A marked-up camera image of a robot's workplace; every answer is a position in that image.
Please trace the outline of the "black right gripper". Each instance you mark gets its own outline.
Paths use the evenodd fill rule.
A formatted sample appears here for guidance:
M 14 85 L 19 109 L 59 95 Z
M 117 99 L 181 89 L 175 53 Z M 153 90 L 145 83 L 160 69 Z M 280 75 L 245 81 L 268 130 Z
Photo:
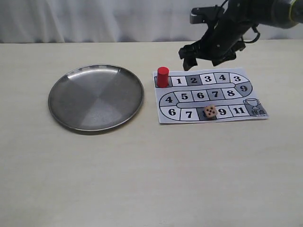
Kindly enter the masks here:
M 212 58 L 213 66 L 236 59 L 237 51 L 246 48 L 260 38 L 257 22 L 251 13 L 252 0 L 225 0 L 219 7 L 224 8 L 222 16 L 212 23 L 200 41 L 180 48 L 178 54 L 183 60 L 183 70 L 197 66 L 197 59 Z

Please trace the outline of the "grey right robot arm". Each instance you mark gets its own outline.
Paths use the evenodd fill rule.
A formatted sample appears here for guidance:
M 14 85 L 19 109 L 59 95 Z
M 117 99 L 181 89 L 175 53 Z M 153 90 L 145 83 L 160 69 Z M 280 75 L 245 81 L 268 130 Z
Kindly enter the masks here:
M 207 30 L 198 41 L 180 48 L 178 54 L 183 60 L 184 71 L 197 66 L 197 60 L 211 61 L 217 66 L 236 59 L 236 52 L 245 49 L 248 41 L 244 34 L 252 29 L 260 38 L 257 27 L 266 25 L 290 29 L 303 22 L 301 0 L 226 0 L 223 5 L 193 8 L 191 24 L 207 24 Z

